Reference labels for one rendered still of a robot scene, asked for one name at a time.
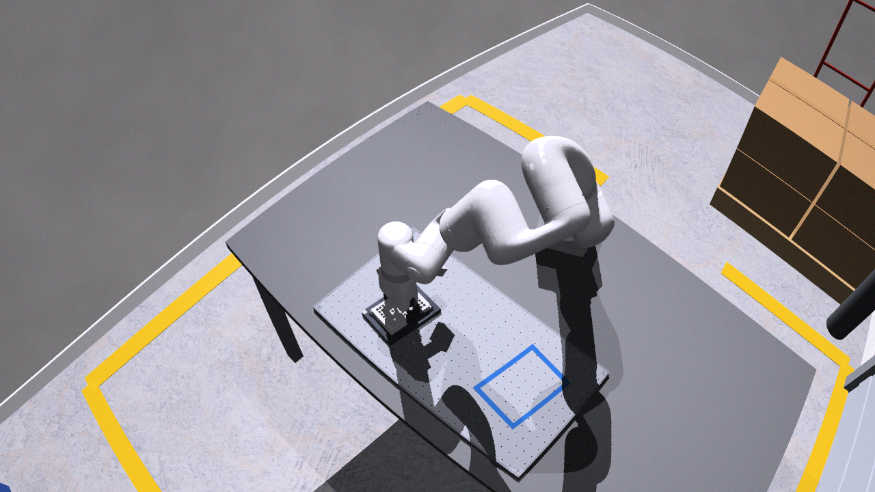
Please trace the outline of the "blue tape outline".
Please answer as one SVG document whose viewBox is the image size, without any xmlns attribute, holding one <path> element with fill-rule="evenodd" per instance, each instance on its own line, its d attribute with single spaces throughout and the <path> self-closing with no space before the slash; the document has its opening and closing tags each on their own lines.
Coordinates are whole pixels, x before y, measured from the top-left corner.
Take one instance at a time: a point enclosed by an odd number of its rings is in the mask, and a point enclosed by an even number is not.
<svg viewBox="0 0 875 492">
<path fill-rule="evenodd" d="M 549 366 L 549 368 L 550 368 L 553 372 L 555 372 L 555 374 L 556 374 L 559 378 L 561 378 L 561 380 L 562 380 L 563 382 L 565 382 L 565 383 L 564 383 L 564 384 L 561 384 L 561 386 L 560 386 L 559 388 L 557 388 L 557 389 L 555 390 L 555 392 L 552 392 L 547 398 L 545 398 L 543 401 L 539 402 L 539 404 L 538 404 L 537 406 L 535 406 L 532 410 L 529 410 L 529 412 L 527 412 L 525 415 L 523 415 L 521 418 L 519 418 L 515 423 L 512 423 L 511 420 L 510 420 L 510 418 L 508 418 L 508 417 L 505 415 L 505 413 L 502 412 L 502 411 L 499 409 L 499 407 L 496 406 L 496 405 L 494 404 L 493 400 L 491 400 L 490 398 L 488 398 L 487 395 L 485 395 L 485 393 L 483 392 L 483 390 L 482 390 L 481 388 L 482 388 L 485 384 L 487 384 L 487 383 L 489 383 L 491 380 L 493 380 L 495 377 L 499 376 L 499 374 L 501 374 L 501 372 L 504 372 L 505 370 L 507 370 L 507 368 L 509 368 L 510 366 L 512 366 L 513 364 L 515 364 L 515 362 L 517 362 L 518 360 L 521 360 L 521 358 L 523 358 L 523 356 L 525 356 L 525 355 L 527 355 L 529 352 L 531 352 L 531 350 L 533 350 L 533 351 L 535 352 L 535 354 L 537 354 L 537 355 L 541 358 L 541 360 L 543 360 L 543 362 L 545 362 L 545 364 L 546 364 L 547 366 Z M 555 398 L 555 396 L 556 396 L 558 393 L 560 393 L 561 390 L 564 390 L 569 384 L 571 384 L 571 382 L 569 382 L 569 381 L 567 380 L 567 378 L 565 378 L 565 376 L 563 376 L 563 375 L 561 374 L 561 372 L 560 372 L 559 370 L 557 370 L 557 368 L 556 368 L 553 364 L 551 364 L 551 362 L 550 362 L 550 361 L 549 361 L 549 360 L 548 360 L 543 354 L 541 354 L 541 352 L 540 352 L 537 348 L 535 348 L 535 346 L 532 344 L 532 345 L 529 346 L 529 348 L 523 350 L 523 351 L 521 352 L 521 354 L 515 356 L 515 358 L 513 358 L 513 360 L 507 362 L 507 364 L 505 364 L 505 365 L 504 365 L 503 367 L 501 367 L 499 370 L 497 370 L 497 371 L 495 371 L 493 374 L 491 374 L 491 376 L 485 378 L 482 382 L 479 382 L 479 384 L 475 385 L 475 386 L 473 387 L 473 389 L 476 390 L 476 392 L 479 394 L 479 396 L 481 396 L 481 398 L 483 398 L 483 399 L 485 400 L 485 402 L 486 402 L 487 404 L 489 404 L 489 405 L 491 406 L 491 408 L 493 408 L 493 410 L 494 410 L 495 412 L 497 412 L 497 414 L 499 414 L 499 416 L 500 416 L 500 417 L 501 417 L 501 418 L 507 423 L 507 426 L 510 426 L 512 429 L 515 429 L 515 427 L 519 426 L 519 424 L 521 424 L 524 420 L 527 420 L 527 418 L 529 418 L 529 416 L 532 416 L 534 412 L 537 412 L 540 408 L 542 408 L 545 404 L 547 404 L 547 402 L 549 402 L 551 399 Z"/>
</svg>

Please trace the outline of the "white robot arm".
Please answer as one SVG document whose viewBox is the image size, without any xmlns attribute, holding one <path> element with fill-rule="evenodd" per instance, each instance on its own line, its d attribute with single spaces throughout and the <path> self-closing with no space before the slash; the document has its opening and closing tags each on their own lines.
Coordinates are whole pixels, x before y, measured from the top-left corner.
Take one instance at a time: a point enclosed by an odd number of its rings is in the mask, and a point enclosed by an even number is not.
<svg viewBox="0 0 875 492">
<path fill-rule="evenodd" d="M 506 265 L 562 241 L 591 248 L 609 236 L 615 218 L 593 162 L 579 144 L 559 136 L 539 137 L 523 150 L 522 171 L 543 226 L 529 230 L 509 188 L 486 180 L 429 222 L 415 243 L 412 229 L 403 222 L 382 227 L 382 276 L 395 284 L 409 278 L 429 284 L 444 276 L 453 250 L 467 252 L 482 243 L 493 264 Z"/>
</svg>

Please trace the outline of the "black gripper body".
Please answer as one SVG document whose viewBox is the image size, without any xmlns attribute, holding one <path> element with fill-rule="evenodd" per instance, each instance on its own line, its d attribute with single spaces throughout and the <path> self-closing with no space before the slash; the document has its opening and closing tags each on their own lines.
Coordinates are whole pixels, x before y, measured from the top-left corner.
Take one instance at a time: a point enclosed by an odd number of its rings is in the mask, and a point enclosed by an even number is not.
<svg viewBox="0 0 875 492">
<path fill-rule="evenodd" d="M 418 301 L 418 285 L 411 278 L 407 282 L 395 284 L 388 282 L 381 276 L 381 265 L 379 269 L 379 284 L 381 291 L 389 298 L 398 310 L 406 312 L 410 306 L 410 300 L 414 298 Z"/>
</svg>

